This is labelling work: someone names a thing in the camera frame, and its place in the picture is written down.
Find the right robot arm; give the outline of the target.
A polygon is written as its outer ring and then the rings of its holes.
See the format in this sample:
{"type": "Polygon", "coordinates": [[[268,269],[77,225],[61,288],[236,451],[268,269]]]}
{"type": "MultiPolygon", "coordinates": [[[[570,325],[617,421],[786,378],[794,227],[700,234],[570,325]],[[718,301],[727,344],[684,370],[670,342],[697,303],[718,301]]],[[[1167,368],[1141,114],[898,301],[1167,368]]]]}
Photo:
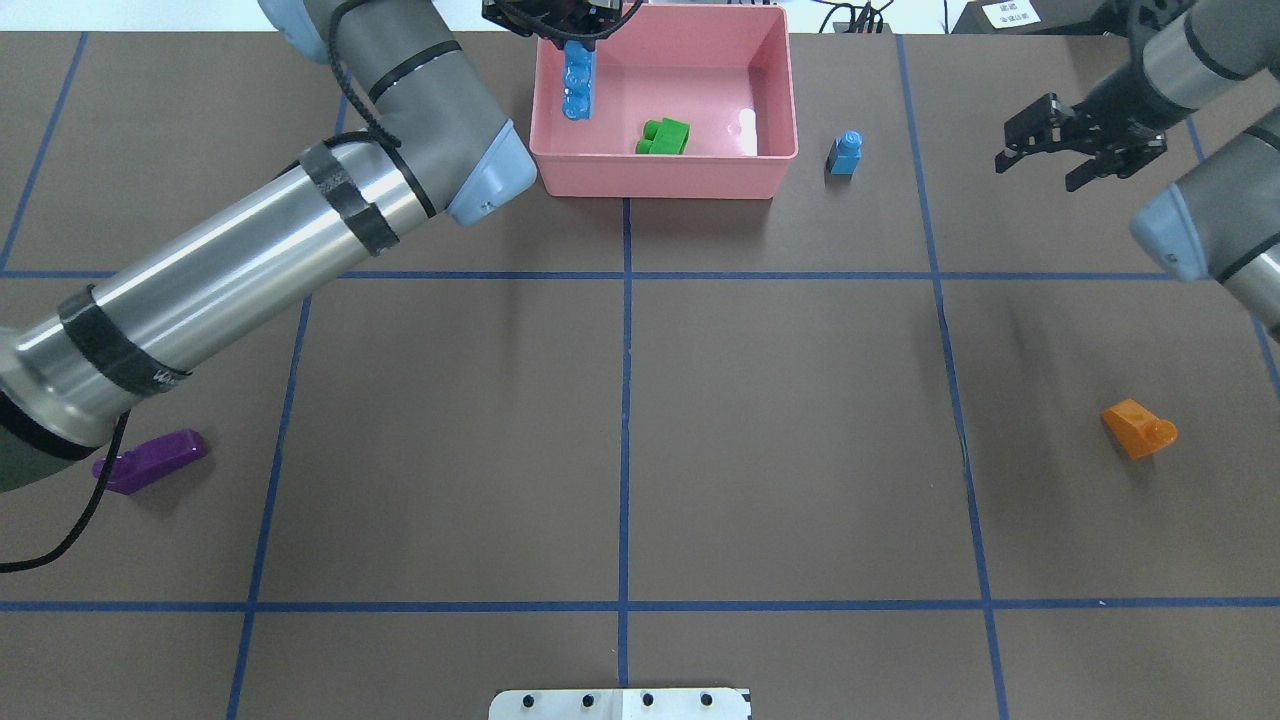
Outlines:
{"type": "MultiPolygon", "coordinates": [[[[998,173],[1042,152],[1076,152],[1068,191],[1126,179],[1169,149],[1169,132],[1277,76],[1275,1],[1106,1],[1094,22],[1126,40],[1128,58],[1078,102],[1046,94],[1004,123],[998,173]]],[[[1279,324],[1277,109],[1156,193],[1130,222],[1135,243],[1181,282],[1212,281],[1270,340],[1279,324]]]]}

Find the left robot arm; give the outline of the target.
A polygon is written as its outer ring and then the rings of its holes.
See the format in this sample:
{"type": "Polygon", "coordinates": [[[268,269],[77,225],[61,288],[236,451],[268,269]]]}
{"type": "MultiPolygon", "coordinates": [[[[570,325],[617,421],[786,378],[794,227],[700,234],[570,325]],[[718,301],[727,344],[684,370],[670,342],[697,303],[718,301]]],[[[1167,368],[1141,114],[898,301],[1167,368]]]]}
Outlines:
{"type": "Polygon", "coordinates": [[[472,225],[529,190],[509,115],[430,1],[265,1],[326,61],[367,129],[305,149],[262,188],[45,320],[3,331],[3,489],[93,456],[116,420],[428,219],[472,225]]]}

